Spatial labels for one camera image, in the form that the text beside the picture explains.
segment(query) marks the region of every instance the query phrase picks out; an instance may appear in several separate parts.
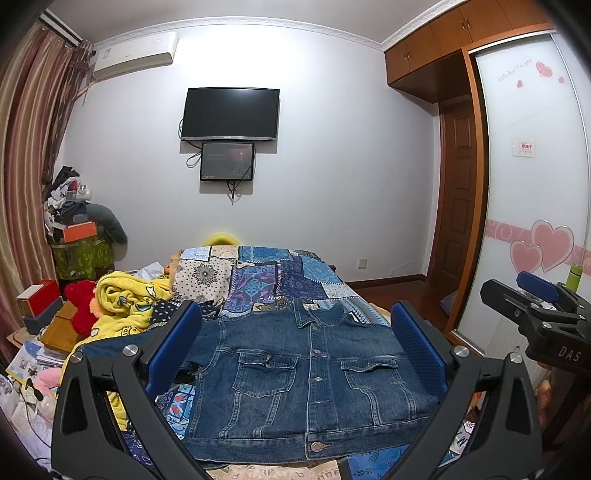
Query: curtain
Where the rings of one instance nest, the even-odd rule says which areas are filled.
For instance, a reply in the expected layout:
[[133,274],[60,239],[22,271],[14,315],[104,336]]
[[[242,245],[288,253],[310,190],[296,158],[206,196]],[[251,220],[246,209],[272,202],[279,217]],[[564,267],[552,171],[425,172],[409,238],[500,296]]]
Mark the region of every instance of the curtain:
[[14,356],[6,336],[23,326],[15,297],[42,279],[55,278],[43,226],[44,173],[49,171],[51,182],[89,51],[88,42],[70,47],[36,24],[0,73],[0,358],[4,363]]

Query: crown molding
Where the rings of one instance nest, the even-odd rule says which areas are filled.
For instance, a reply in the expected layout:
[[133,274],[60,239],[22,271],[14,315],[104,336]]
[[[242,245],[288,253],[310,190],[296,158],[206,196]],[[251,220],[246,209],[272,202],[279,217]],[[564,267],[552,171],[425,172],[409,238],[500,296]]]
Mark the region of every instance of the crown molding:
[[177,30],[179,28],[189,27],[203,27],[205,25],[267,25],[270,27],[284,27],[295,28],[297,30],[305,30],[308,32],[320,33],[323,35],[330,35],[332,37],[342,38],[344,40],[353,41],[366,47],[375,48],[376,50],[383,50],[382,44],[375,40],[370,40],[359,35],[355,35],[337,28],[324,27],[322,25],[315,25],[306,22],[298,22],[296,20],[284,20],[281,18],[265,18],[265,17],[206,17],[206,18],[190,18],[187,20],[176,20],[173,22],[166,22],[149,27],[137,28],[121,35],[116,35],[106,40],[102,40],[95,44],[97,51],[115,45],[116,43],[132,38],[143,37],[168,30]]
[[424,24],[429,23],[435,17],[444,14],[448,10],[451,10],[459,4],[464,3],[465,1],[466,0],[440,0],[431,8],[425,10],[418,17],[414,18],[406,25],[404,25],[402,28],[399,28],[398,30],[396,30],[396,32],[394,32],[392,35],[386,38],[386,40],[382,42],[381,50],[388,50],[390,47],[396,45],[396,43],[401,41],[404,37],[408,37],[419,27],[422,27]]

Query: flat screen tv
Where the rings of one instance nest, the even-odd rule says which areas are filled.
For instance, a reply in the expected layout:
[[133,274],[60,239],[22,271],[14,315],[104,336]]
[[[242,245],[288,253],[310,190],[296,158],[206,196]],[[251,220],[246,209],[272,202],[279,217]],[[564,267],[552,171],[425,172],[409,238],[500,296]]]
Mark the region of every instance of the flat screen tv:
[[277,140],[279,90],[207,87],[187,91],[183,140]]

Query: ceiling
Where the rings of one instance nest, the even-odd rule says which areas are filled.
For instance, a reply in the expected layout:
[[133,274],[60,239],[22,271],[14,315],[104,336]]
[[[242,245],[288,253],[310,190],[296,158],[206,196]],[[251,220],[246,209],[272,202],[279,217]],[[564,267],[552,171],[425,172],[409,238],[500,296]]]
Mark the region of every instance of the ceiling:
[[55,0],[49,9],[98,42],[136,28],[204,17],[267,17],[336,28],[377,42],[437,0]]

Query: yellow blanket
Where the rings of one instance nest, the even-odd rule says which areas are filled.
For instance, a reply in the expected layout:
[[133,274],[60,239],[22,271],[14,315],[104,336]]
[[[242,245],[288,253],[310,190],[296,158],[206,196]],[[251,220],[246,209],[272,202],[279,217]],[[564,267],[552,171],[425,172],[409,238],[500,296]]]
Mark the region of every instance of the yellow blanket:
[[[78,346],[116,336],[141,333],[147,327],[154,305],[158,300],[170,299],[170,280],[167,278],[145,281],[124,272],[104,275],[96,284],[96,299],[101,308],[108,312],[93,325],[90,336],[78,342]],[[66,369],[66,359],[61,370]],[[117,393],[110,392],[109,400],[119,428],[127,429],[127,414]]]

